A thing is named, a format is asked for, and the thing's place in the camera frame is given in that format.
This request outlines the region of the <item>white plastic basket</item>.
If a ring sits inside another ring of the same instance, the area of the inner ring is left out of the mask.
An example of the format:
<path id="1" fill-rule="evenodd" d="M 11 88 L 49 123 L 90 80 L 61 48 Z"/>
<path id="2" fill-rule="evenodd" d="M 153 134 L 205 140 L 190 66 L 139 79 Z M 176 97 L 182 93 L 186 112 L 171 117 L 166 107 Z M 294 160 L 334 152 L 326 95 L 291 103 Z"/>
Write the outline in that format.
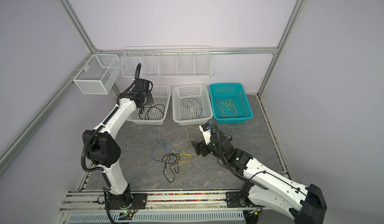
<path id="1" fill-rule="evenodd" d="M 127 118 L 127 121 L 137 125 L 163 125 L 167 116 L 171 92 L 172 87 L 169 85 L 155 85 L 151 92 L 153 103 L 135 110 Z"/>
<path id="2" fill-rule="evenodd" d="M 172 88 L 173 120 L 181 126 L 201 125 L 213 118 L 205 84 L 179 85 Z"/>

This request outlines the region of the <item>teal plastic basket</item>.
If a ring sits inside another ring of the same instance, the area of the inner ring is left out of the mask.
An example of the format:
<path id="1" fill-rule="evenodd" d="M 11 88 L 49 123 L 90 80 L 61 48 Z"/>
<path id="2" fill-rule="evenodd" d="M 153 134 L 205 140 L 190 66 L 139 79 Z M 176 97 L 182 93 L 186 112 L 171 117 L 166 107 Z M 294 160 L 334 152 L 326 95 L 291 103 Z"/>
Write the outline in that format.
<path id="1" fill-rule="evenodd" d="M 214 118 L 218 124 L 241 124 L 254 117 L 242 84 L 211 84 L 209 91 Z"/>

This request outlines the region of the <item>white mesh wall box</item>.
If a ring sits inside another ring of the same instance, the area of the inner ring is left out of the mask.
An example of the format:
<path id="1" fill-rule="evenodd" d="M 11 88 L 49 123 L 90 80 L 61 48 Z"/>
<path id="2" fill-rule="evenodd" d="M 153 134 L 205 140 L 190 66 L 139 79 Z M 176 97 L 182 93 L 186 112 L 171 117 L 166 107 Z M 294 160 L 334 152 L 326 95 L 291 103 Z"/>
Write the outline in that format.
<path id="1" fill-rule="evenodd" d="M 74 77 L 74 82 L 83 94 L 107 95 L 120 72 L 118 55 L 93 54 Z"/>

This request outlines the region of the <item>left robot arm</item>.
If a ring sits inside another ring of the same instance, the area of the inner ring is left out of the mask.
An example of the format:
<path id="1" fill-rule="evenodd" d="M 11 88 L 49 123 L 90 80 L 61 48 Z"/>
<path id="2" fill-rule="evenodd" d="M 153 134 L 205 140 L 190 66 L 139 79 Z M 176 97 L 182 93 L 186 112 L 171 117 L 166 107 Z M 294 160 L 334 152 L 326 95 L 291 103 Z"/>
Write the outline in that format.
<path id="1" fill-rule="evenodd" d="M 83 171 L 99 171 L 107 184 L 104 188 L 106 201 L 111 198 L 112 201 L 122 204 L 123 208 L 132 205 L 133 197 L 120 167 L 121 148 L 115 139 L 124 122 L 134 111 L 153 103 L 153 83 L 140 78 L 141 67 L 142 64 L 139 63 L 133 83 L 118 95 L 116 105 L 108 116 L 94 129 L 85 130 L 82 135 Z"/>

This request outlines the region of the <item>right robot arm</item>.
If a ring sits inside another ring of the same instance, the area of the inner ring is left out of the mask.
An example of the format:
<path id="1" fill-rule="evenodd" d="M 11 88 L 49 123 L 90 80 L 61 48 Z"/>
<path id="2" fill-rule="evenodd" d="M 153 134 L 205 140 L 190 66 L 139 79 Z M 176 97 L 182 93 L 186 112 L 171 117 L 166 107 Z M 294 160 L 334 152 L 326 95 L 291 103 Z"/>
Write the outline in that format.
<path id="1" fill-rule="evenodd" d="M 196 154 L 215 156 L 225 169 L 244 181 L 240 195 L 246 201 L 284 214 L 296 224 L 324 222 L 327 204 L 318 186 L 305 186 L 278 174 L 251 154 L 235 148 L 220 131 L 207 131 L 203 136 L 203 140 L 191 142 Z"/>

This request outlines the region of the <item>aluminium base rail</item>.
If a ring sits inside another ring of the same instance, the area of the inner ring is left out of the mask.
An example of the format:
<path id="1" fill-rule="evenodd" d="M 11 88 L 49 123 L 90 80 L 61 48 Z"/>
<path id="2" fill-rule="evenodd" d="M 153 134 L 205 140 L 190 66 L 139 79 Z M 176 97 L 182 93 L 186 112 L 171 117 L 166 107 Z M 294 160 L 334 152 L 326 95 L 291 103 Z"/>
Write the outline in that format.
<path id="1" fill-rule="evenodd" d="M 304 205 L 256 186 L 250 196 L 237 190 L 133 192 L 133 203 L 124 208 L 101 192 L 68 193 L 56 224 L 203 224 L 256 223 L 264 211 L 276 211 L 290 219 Z"/>

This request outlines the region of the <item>left white plastic basket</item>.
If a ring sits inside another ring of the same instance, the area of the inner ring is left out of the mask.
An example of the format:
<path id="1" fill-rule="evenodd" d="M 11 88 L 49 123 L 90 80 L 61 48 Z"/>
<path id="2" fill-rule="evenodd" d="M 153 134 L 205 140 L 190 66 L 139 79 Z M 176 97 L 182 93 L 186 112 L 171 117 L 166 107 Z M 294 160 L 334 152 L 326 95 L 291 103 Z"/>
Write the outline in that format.
<path id="1" fill-rule="evenodd" d="M 135 110 L 127 118 L 127 121 L 137 125 L 163 125 L 167 116 L 171 92 L 172 87 L 169 85 L 155 85 L 151 92 L 153 103 Z"/>

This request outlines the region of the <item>middle white plastic basket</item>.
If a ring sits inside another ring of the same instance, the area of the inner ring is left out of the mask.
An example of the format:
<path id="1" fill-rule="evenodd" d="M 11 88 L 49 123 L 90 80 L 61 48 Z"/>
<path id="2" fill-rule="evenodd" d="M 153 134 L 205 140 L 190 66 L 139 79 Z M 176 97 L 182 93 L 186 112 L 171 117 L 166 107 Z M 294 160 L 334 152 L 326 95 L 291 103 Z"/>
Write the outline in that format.
<path id="1" fill-rule="evenodd" d="M 213 118 L 205 84 L 179 85 L 172 88 L 173 120 L 181 126 L 201 125 Z"/>

